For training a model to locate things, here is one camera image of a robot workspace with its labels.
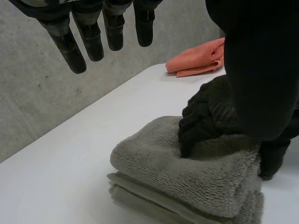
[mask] hand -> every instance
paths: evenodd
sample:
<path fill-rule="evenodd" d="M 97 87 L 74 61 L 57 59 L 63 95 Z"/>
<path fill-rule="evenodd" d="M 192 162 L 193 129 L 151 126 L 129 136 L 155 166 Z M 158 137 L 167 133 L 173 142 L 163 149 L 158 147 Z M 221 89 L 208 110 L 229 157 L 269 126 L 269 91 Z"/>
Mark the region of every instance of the hand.
<path fill-rule="evenodd" d="M 178 137 L 183 158 L 190 156 L 196 142 L 241 133 L 225 75 L 202 85 L 182 114 Z"/>

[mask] gray wall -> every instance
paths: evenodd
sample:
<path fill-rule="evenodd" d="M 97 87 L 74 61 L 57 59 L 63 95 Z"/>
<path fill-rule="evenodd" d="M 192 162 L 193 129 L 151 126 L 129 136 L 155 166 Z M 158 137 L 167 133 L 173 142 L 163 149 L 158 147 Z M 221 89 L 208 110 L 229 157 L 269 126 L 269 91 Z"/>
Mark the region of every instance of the gray wall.
<path fill-rule="evenodd" d="M 0 1 L 0 162 L 145 68 L 218 38 L 204 2 L 164 0 L 156 10 L 154 41 L 148 48 L 138 46 L 133 7 L 125 13 L 124 48 L 119 52 L 109 50 L 100 17 L 105 58 L 97 63 L 87 60 L 71 21 L 87 62 L 87 71 L 75 75 L 35 19 Z"/>

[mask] folded towel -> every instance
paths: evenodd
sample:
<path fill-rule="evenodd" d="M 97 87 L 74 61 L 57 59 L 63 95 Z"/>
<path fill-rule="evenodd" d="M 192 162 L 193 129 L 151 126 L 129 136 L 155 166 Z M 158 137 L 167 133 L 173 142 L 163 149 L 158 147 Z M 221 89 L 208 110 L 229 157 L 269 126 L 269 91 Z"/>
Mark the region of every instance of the folded towel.
<path fill-rule="evenodd" d="M 259 145 L 243 135 L 201 142 L 180 158 L 180 117 L 161 117 L 116 146 L 111 164 L 124 175 L 204 213 L 233 218 L 260 194 Z"/>
<path fill-rule="evenodd" d="M 197 210 L 163 192 L 123 175 L 109 174 L 114 182 L 109 192 L 111 198 L 163 224 L 258 224 L 263 210 L 263 196 L 260 192 L 249 194 L 234 218 L 216 217 Z"/>
<path fill-rule="evenodd" d="M 176 72 L 177 77 L 216 71 L 224 64 L 224 40 L 217 39 L 182 52 L 166 63 L 167 71 Z"/>

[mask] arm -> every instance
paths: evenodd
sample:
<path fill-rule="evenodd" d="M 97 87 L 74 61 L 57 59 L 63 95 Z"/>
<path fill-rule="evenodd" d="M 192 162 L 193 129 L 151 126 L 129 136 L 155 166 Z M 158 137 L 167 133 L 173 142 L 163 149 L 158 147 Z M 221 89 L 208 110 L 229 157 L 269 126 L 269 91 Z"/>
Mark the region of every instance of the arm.
<path fill-rule="evenodd" d="M 223 1 L 207 0 L 207 8 L 227 32 L 225 68 L 242 130 L 258 140 L 273 140 L 289 123 L 298 98 L 298 3 L 265 1 L 253 15 L 248 2 L 241 6 L 228 0 L 235 16 L 223 22 L 226 13 L 218 13 L 216 5 L 209 10 L 210 1 Z"/>

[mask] person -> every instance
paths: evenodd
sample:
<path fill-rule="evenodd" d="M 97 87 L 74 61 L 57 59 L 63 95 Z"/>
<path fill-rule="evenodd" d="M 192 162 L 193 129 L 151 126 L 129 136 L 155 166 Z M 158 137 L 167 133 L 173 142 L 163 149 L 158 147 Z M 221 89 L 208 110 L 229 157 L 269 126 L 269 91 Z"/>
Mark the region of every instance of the person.
<path fill-rule="evenodd" d="M 198 141 L 245 134 L 261 142 L 261 177 L 269 180 L 299 135 L 299 1 L 206 0 L 206 7 L 226 34 L 226 75 L 183 110 L 182 157 Z"/>

